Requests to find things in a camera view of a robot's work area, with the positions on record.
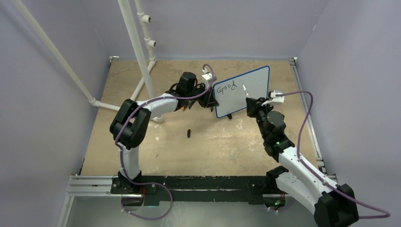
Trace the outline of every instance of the robotic arm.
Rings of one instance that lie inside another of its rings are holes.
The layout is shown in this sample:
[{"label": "robotic arm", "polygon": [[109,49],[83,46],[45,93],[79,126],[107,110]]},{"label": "robotic arm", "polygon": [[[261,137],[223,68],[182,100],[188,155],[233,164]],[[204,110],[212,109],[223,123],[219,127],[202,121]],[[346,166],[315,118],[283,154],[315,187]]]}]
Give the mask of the robotic arm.
[{"label": "robotic arm", "polygon": [[[138,147],[145,137],[150,119],[167,112],[177,111],[193,102],[198,102],[204,108],[218,105],[212,89],[205,92],[211,82],[213,81],[210,73],[204,74],[202,82],[198,84],[193,73],[185,72],[179,82],[161,95],[157,101],[149,104],[147,101],[134,102],[130,99],[124,101],[110,126],[110,132],[114,139],[117,138],[134,109],[143,106],[135,113],[135,121],[128,123],[127,127],[123,129],[118,140],[122,147],[122,161],[127,173],[125,175],[124,171],[120,169],[119,177],[130,178],[135,182],[140,180]],[[193,97],[203,92],[205,92],[204,95],[194,100],[173,98]],[[265,186],[292,195],[314,215],[319,227],[347,227],[358,221],[356,204],[339,196],[327,185],[355,198],[352,189],[346,184],[337,185],[336,182],[317,170],[306,158],[297,154],[294,143],[284,133],[286,127],[284,115],[273,111],[275,103],[284,102],[284,97],[277,96],[277,94],[280,93],[274,91],[269,93],[268,98],[246,98],[247,115],[256,119],[266,153],[282,164],[267,173]],[[310,169],[325,179],[324,183],[313,175]]]}]

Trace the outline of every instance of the gray wall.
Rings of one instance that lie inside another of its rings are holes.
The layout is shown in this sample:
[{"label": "gray wall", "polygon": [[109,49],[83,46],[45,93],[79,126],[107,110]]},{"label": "gray wall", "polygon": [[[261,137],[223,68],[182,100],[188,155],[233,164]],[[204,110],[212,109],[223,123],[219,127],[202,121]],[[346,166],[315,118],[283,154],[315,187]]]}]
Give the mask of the gray wall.
[{"label": "gray wall", "polygon": [[[24,3],[100,98],[109,60],[82,4]],[[8,0],[0,0],[0,53],[0,226],[55,226],[97,109]]]},{"label": "gray wall", "polygon": [[[118,2],[83,2],[107,53],[134,57]],[[149,31],[157,41],[156,57],[199,59],[298,56],[328,0],[142,2],[152,16]],[[138,21],[134,1],[130,3]]]},{"label": "gray wall", "polygon": [[331,0],[297,62],[315,97],[312,120],[328,170],[358,199],[392,213],[355,226],[401,222],[400,10],[399,0]]}]

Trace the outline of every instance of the pipe fitting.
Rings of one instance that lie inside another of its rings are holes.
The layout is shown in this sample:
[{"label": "pipe fitting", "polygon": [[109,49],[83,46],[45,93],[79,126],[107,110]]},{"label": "pipe fitting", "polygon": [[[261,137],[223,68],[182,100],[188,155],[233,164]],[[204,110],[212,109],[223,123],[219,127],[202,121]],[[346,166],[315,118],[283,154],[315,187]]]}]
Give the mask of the pipe fitting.
[{"label": "pipe fitting", "polygon": [[156,41],[154,41],[154,40],[149,40],[148,46],[151,47],[151,48],[155,48],[155,47],[156,47]]},{"label": "pipe fitting", "polygon": [[152,18],[149,15],[144,15],[140,20],[145,24],[149,24],[152,21]]}]

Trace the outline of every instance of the whiteboard stand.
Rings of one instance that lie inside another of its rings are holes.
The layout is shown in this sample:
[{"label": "whiteboard stand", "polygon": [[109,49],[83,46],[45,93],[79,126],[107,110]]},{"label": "whiteboard stand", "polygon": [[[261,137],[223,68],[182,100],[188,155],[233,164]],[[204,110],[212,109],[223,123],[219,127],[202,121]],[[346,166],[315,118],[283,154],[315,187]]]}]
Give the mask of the whiteboard stand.
[{"label": "whiteboard stand", "polygon": [[270,67],[266,65],[214,84],[213,95],[219,104],[216,106],[216,117],[227,116],[232,119],[233,113],[246,108],[246,94],[242,84],[245,85],[250,97],[267,97],[269,77]]}]

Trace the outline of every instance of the metal frame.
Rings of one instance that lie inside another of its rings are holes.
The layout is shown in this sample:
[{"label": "metal frame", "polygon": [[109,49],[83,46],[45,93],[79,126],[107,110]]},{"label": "metal frame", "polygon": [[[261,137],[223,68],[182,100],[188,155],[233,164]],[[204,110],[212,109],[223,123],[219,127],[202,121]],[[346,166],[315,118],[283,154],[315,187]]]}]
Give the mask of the metal frame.
[{"label": "metal frame", "polygon": [[[294,58],[289,58],[291,68],[294,73],[294,77],[296,83],[298,85],[298,89],[302,90],[302,86],[299,80],[298,72],[296,70],[295,60]],[[301,94],[302,103],[304,105],[305,113],[307,112],[308,105],[305,99],[304,94]],[[325,165],[323,162],[322,155],[320,153],[319,144],[317,142],[316,134],[314,131],[314,127],[312,124],[312,119],[308,117],[308,129],[309,134],[311,136],[311,140],[314,147],[314,152],[318,164],[319,170],[326,174]],[[66,227],[68,222],[68,217],[70,215],[71,207],[74,202],[75,197],[80,196],[107,196],[107,197],[133,197],[140,198],[140,194],[111,194],[110,189],[112,187],[112,178],[113,176],[78,176],[74,175],[70,177],[68,182],[68,186],[65,193],[64,202],[61,207],[61,212],[59,215],[59,219],[57,221],[57,227]],[[337,181],[336,175],[328,175],[328,178]],[[263,197],[280,197],[278,194],[265,194]]]}]

